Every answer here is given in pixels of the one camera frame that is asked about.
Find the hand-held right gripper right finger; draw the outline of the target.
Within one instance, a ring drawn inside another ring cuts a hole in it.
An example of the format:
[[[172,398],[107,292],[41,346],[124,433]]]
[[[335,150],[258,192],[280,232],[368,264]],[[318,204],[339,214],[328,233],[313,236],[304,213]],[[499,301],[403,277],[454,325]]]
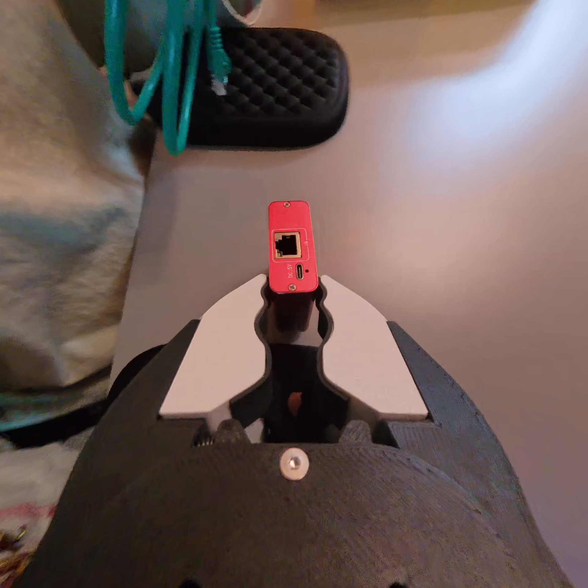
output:
[[[319,372],[347,401],[345,421],[422,421],[429,411],[377,308],[331,277],[320,278],[327,334]]]

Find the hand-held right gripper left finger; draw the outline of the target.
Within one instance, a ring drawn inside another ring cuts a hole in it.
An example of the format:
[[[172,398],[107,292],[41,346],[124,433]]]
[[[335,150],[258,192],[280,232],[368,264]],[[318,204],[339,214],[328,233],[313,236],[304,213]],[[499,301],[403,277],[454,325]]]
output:
[[[159,409],[163,419],[231,418],[230,402],[261,382],[265,346],[255,331],[265,274],[225,295],[202,316]]]

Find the red ethernet splitter box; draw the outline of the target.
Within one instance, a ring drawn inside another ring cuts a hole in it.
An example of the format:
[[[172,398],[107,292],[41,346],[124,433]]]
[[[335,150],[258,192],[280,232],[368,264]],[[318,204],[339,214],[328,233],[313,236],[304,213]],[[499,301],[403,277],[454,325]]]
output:
[[[319,289],[310,206],[276,201],[268,207],[269,289],[278,332],[307,330]]]

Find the grey desk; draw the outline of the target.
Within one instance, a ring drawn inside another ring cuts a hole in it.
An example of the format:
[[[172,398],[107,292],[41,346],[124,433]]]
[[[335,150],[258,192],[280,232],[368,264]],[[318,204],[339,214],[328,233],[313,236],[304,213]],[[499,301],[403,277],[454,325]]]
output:
[[[112,377],[268,266],[268,204],[310,204],[320,275],[472,398],[587,587],[587,1],[265,1],[350,67],[345,122],[285,152],[158,139]]]

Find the black dimpled wrist pad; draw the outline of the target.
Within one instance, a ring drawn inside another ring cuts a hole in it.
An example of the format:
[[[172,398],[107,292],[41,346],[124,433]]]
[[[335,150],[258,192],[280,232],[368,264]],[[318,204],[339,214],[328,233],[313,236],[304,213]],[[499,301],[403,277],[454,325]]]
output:
[[[226,95],[211,87],[202,45],[187,148],[297,149],[342,127],[349,68],[332,38],[296,28],[221,29],[231,61]]]
[[[129,385],[129,383],[136,377],[136,375],[143,370],[143,368],[151,362],[151,360],[158,355],[158,353],[165,347],[166,344],[158,345],[151,349],[145,350],[136,357],[134,357],[117,375],[114,379],[109,393],[107,395],[106,407],[110,407],[112,402],[121,394],[121,392]]]

